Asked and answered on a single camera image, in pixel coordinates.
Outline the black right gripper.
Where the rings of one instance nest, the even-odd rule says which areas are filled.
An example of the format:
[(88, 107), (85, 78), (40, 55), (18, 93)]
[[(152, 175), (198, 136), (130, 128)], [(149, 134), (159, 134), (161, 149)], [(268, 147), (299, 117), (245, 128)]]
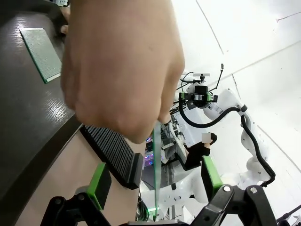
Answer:
[(209, 92), (207, 86), (191, 85), (188, 87), (188, 92), (179, 93), (179, 101), (188, 101), (196, 107), (208, 107), (212, 102), (218, 101), (218, 96)]

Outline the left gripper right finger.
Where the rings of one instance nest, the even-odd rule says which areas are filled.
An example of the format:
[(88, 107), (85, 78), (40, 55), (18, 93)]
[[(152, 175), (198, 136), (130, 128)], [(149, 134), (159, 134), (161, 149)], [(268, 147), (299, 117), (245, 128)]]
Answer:
[(196, 226), (219, 226), (228, 214), (237, 215), (245, 226), (277, 225), (261, 186), (242, 190), (224, 184), (209, 156), (202, 158), (201, 176), (209, 203), (196, 216)]

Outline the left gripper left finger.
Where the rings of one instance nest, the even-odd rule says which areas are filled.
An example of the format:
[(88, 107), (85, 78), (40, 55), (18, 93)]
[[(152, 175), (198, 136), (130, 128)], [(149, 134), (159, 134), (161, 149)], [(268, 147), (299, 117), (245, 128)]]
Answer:
[(106, 163), (95, 169), (89, 185), (80, 187), (74, 196), (65, 199), (53, 197), (43, 216), (42, 226), (76, 226), (85, 222), (88, 226), (109, 226), (103, 216), (106, 199), (111, 187), (111, 175)]

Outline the person's right hand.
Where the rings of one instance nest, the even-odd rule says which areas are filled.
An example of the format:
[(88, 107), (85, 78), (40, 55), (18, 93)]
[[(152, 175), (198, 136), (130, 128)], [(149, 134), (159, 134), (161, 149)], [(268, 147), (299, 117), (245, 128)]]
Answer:
[(61, 88), (85, 124), (143, 143), (170, 108), (185, 60), (169, 0), (72, 0)]

